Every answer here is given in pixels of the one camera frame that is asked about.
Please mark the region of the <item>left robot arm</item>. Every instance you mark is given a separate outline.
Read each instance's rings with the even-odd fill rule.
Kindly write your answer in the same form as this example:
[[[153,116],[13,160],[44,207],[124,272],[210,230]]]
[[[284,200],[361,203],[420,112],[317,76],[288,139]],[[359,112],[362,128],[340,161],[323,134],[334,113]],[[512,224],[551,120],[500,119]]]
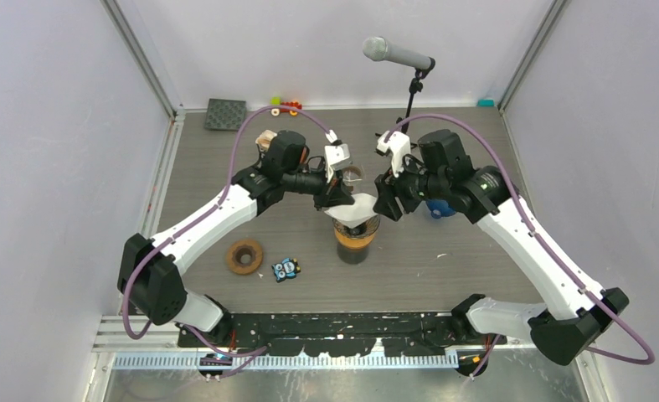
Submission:
[[[217,196],[171,229],[126,240],[117,280],[123,319],[128,321],[131,307],[147,317],[138,332],[126,323],[128,336],[139,339],[152,325],[176,322],[195,327],[212,347],[224,345],[231,334],[226,310],[212,297],[188,290],[183,275],[212,245],[279,203],[287,192],[310,194],[317,209],[353,205],[342,182],[342,169],[350,164],[348,145],[334,132],[327,139],[322,162],[312,171],[304,136],[264,131],[255,140],[256,163],[238,171]]]

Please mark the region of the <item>dark glass carafe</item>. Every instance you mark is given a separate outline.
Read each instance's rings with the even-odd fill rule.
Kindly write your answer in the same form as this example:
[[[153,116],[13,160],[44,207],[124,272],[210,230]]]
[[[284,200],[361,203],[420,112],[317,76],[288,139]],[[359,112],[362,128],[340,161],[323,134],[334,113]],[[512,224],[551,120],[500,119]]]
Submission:
[[[337,246],[337,255],[339,258],[349,265],[358,265],[366,260],[370,248],[364,247],[359,249],[347,248],[343,245]]]

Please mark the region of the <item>white paper coffee filter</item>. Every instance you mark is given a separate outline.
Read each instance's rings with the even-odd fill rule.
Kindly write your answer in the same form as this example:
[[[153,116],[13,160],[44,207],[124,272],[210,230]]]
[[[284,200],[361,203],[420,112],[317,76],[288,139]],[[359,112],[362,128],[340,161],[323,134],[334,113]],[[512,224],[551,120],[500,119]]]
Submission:
[[[373,212],[373,205],[376,201],[375,196],[368,193],[355,193],[353,197],[355,199],[353,205],[325,209],[324,213],[349,227],[354,227],[376,215]]]

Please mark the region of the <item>grey ribbed dripper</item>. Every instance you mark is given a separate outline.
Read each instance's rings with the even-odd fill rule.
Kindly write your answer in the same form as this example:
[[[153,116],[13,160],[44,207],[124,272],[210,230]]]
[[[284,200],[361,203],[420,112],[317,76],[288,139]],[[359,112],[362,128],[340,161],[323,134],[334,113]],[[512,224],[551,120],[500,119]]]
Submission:
[[[340,234],[350,238],[365,238],[370,235],[374,235],[378,231],[380,225],[380,217],[374,215],[370,219],[363,221],[362,223],[349,227],[337,219],[332,219],[334,229]]]

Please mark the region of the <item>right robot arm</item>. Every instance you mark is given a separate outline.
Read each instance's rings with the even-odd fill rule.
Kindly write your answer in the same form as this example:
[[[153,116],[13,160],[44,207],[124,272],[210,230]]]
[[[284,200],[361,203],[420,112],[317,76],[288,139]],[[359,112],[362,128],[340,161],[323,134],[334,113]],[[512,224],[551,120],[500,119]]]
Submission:
[[[572,363],[611,324],[605,311],[622,313],[626,294],[603,288],[575,267],[572,272],[583,284],[577,286],[559,266],[569,257],[557,245],[545,250],[538,243],[541,226],[525,200],[509,193],[510,182],[497,167],[473,167],[456,133],[433,131],[417,147],[419,157],[398,131],[379,137],[376,152],[390,157],[391,166],[374,181],[374,212],[397,221],[424,201],[446,201],[507,252],[543,299],[525,304],[473,294],[450,312],[455,338],[469,344],[483,334],[506,335],[532,342],[556,364]]]

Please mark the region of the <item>glass carafe with wooden collar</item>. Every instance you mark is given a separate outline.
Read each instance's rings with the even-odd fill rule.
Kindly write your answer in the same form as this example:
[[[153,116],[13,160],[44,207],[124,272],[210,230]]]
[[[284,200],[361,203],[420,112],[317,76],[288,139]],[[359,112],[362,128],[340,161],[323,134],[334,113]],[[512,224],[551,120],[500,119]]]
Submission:
[[[354,191],[363,182],[363,178],[364,173],[360,167],[348,166],[342,170],[342,180],[349,191]]]

